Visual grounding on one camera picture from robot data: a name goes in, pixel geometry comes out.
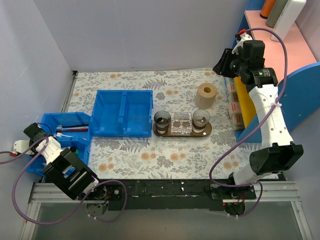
brown tray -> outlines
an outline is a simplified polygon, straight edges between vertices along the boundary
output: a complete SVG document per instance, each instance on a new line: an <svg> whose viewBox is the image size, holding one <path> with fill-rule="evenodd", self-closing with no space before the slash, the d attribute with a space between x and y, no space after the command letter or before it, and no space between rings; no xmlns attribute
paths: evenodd
<svg viewBox="0 0 320 240"><path fill-rule="evenodd" d="M159 136L159 137L183 137L183 138L187 138L187 137L192 137L192 138L203 138L203 137L207 137L211 134L212 132L212 126L210 124L210 122L208 122L206 125L205 125L205 128L203 130L203 132L194 132L192 131L190 133L190 135L174 135L174 134L171 134L171 122L169 123L169 128L168 128L168 132L166 134L160 134L157 132L157 129L156 129L156 124L154 123L153 124L153 132L155 133L155 135Z"/></svg>

pink shelf surface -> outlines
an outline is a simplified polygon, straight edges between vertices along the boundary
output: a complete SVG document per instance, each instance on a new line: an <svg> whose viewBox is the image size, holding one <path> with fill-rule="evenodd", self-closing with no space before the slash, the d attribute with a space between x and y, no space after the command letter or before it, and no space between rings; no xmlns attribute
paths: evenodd
<svg viewBox="0 0 320 240"><path fill-rule="evenodd" d="M268 27L266 20L261 18L259 14L260 11L245 11L249 27L272 30L273 28ZM262 40L264 42L264 66L266 68L273 68L278 81L281 82L285 71L285 57L281 44L277 41L272 41L271 33L266 31L253 31L252 37L255 40ZM317 62L296 23L292 25L284 38L284 44L288 53L288 75L297 69Z"/></svg>

paper roll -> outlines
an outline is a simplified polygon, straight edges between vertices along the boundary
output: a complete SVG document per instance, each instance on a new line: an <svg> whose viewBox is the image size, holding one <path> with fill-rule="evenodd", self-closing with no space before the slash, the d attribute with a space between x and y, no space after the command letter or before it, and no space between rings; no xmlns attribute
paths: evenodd
<svg viewBox="0 0 320 240"><path fill-rule="evenodd" d="M200 109L208 109L214 103L217 93L218 90L213 84L202 83L196 91L195 104Z"/></svg>

gray floor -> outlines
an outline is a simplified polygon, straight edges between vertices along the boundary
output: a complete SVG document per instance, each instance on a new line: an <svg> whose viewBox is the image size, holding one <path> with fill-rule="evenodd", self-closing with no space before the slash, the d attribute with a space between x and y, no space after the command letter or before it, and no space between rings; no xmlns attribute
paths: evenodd
<svg viewBox="0 0 320 240"><path fill-rule="evenodd" d="M44 203L39 220L54 221L68 214L74 203ZM117 212L107 212L113 217ZM33 240L300 240L290 202L261 202L255 211L238 220L203 209L126 210L116 222L88 218L85 205L69 220L35 227Z"/></svg>

blue plastic bin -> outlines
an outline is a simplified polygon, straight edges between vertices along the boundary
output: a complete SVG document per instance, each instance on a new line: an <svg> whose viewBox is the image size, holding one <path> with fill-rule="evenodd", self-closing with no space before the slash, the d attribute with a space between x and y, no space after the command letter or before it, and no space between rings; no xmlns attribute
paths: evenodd
<svg viewBox="0 0 320 240"><path fill-rule="evenodd" d="M98 90L90 134L100 137L151 137L152 90Z"/></svg>
<svg viewBox="0 0 320 240"><path fill-rule="evenodd" d="M88 125L90 123L90 116L84 112L65 112L65 113L46 113L43 115L42 123L47 124L50 129L55 134L58 125L64 127L77 126L77 125ZM47 132L51 133L47 126L41 125L41 128ZM90 152L90 142L91 134L90 132L80 131L80 132L66 132L64 133L71 137L57 137L58 142L61 144L62 148L75 147L79 150L77 155L86 165L89 161ZM46 160L43 156L39 156L28 168L27 172L38 174L45 177L43 174L43 168L46 164Z"/></svg>

